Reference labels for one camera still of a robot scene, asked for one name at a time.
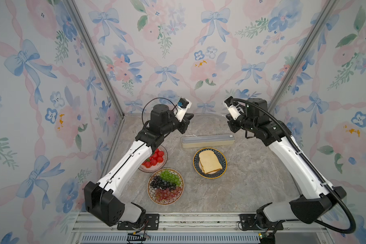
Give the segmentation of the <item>blue yellow-rimmed plate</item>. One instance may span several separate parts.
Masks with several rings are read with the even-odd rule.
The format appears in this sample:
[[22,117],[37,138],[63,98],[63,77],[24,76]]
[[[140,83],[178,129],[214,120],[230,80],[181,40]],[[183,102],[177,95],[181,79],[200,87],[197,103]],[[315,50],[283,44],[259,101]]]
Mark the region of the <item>blue yellow-rimmed plate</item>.
[[226,172],[227,160],[219,150],[208,147],[195,154],[193,166],[202,177],[217,179]]

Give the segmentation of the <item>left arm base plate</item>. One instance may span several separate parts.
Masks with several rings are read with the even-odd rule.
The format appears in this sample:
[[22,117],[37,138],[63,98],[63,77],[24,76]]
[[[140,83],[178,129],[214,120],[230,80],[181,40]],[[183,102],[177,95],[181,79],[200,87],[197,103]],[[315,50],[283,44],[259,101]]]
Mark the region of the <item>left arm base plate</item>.
[[127,231],[140,231],[140,230],[158,230],[160,223],[159,214],[141,214],[139,219],[132,223],[128,221],[119,221],[117,225],[117,230],[127,230]]

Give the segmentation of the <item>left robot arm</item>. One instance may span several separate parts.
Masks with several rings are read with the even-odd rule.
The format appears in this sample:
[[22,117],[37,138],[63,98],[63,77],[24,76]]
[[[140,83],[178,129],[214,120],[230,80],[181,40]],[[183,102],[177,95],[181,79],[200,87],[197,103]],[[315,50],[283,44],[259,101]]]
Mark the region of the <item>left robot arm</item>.
[[129,150],[119,162],[96,183],[88,182],[84,188],[85,210],[112,227],[120,222],[134,230],[145,225],[146,211],[134,203],[123,203],[120,196],[125,185],[140,165],[155,153],[169,133],[178,130],[184,134],[193,118],[188,109],[192,103],[181,98],[173,111],[165,104],[157,104]]

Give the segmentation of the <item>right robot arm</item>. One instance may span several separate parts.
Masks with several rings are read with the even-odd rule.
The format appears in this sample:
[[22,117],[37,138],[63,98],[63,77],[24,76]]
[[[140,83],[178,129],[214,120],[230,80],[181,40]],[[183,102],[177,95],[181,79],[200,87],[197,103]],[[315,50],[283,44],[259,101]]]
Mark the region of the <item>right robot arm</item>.
[[319,218],[338,205],[346,214],[350,225],[354,217],[343,199],[346,191],[329,182],[297,145],[287,126],[271,115],[263,99],[224,101],[228,110],[230,130],[244,130],[261,140],[281,160],[300,189],[301,195],[289,202],[269,203],[257,210],[258,224],[265,228],[278,221],[299,220],[306,224],[319,223]]

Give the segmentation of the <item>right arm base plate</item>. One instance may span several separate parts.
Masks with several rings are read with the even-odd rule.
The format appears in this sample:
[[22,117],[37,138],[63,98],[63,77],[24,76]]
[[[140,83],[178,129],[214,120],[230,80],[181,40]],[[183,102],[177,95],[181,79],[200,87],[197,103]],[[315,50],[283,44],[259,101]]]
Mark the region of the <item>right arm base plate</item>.
[[283,222],[270,222],[264,215],[259,213],[244,213],[239,215],[239,228],[242,231],[255,230],[255,231],[267,231],[267,230],[283,230]]

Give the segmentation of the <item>plastic wrap dispenser box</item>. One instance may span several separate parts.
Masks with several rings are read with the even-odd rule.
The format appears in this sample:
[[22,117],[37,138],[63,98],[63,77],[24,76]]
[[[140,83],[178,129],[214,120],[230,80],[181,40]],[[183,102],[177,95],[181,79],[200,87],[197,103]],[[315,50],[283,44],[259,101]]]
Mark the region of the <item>plastic wrap dispenser box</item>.
[[235,136],[232,134],[206,135],[206,136],[184,136],[181,138],[183,148],[227,146],[235,143]]

